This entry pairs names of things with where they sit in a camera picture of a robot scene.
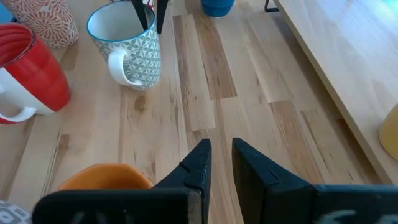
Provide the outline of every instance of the red mug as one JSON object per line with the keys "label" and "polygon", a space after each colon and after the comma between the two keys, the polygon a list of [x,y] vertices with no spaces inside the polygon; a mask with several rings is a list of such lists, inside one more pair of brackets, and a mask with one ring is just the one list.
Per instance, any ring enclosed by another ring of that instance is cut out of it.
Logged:
{"label": "red mug", "polygon": [[0,24],[0,95],[22,108],[13,117],[0,113],[0,124],[51,114],[68,103],[67,78],[57,59],[28,27]]}

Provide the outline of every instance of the wooden table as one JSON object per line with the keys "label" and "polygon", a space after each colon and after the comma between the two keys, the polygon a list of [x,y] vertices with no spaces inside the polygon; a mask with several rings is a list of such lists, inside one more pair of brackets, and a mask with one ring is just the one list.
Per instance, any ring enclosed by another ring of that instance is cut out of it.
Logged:
{"label": "wooden table", "polygon": [[283,17],[266,14],[264,0],[239,0],[218,19],[204,16],[199,0],[171,0],[161,81],[145,92],[111,78],[85,31],[107,0],[68,2],[80,38],[54,54],[72,98],[51,116],[0,125],[1,200],[31,210],[100,162],[128,163],[156,183],[210,138],[209,222],[243,223],[232,176],[236,136],[311,183],[380,183]]}
{"label": "wooden table", "polygon": [[398,162],[377,136],[398,102],[396,1],[275,2],[376,172],[398,184]]}

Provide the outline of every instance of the mug handle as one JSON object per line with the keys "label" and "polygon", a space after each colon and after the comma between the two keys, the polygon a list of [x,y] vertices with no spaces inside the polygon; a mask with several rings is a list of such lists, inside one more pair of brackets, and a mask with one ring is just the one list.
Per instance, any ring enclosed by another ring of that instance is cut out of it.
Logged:
{"label": "mug handle", "polygon": [[143,84],[140,80],[129,81],[123,70],[123,59],[127,56],[129,52],[124,49],[115,49],[113,50],[108,57],[108,69],[115,81],[117,81],[120,85],[141,87]]}
{"label": "mug handle", "polygon": [[[0,95],[5,93],[6,90],[0,85]],[[36,108],[24,107],[19,114],[8,117],[0,113],[0,124],[14,124],[26,121],[36,113]]]}

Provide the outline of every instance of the yellow object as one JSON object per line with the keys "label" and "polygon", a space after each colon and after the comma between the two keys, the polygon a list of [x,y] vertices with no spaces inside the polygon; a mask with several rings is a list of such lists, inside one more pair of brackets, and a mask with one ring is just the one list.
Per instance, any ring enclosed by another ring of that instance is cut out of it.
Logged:
{"label": "yellow object", "polygon": [[384,150],[398,161],[398,104],[390,111],[379,129]]}
{"label": "yellow object", "polygon": [[152,182],[128,164],[95,164],[80,171],[60,186],[60,190],[150,189]]}

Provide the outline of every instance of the black object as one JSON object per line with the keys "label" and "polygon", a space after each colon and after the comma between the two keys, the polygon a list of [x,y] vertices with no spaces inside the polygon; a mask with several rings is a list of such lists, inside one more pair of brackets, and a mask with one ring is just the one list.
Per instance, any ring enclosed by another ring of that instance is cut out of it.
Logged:
{"label": "black object", "polygon": [[239,138],[232,157],[245,224],[398,223],[395,186],[312,185]]}
{"label": "black object", "polygon": [[157,1],[157,19],[156,19],[156,26],[157,26],[157,33],[161,34],[163,29],[163,22],[164,17],[166,14],[167,4],[169,0],[158,0]]}
{"label": "black object", "polygon": [[211,144],[204,139],[150,190],[64,190],[42,198],[33,224],[207,224]]}
{"label": "black object", "polygon": [[264,6],[265,12],[279,12],[278,8],[268,8],[269,0],[266,0],[266,5]]}
{"label": "black object", "polygon": [[142,28],[144,29],[144,31],[147,30],[148,22],[147,22],[147,16],[145,14],[144,3],[142,3],[142,0],[131,0],[131,3],[137,12],[137,16],[139,22],[142,25]]}

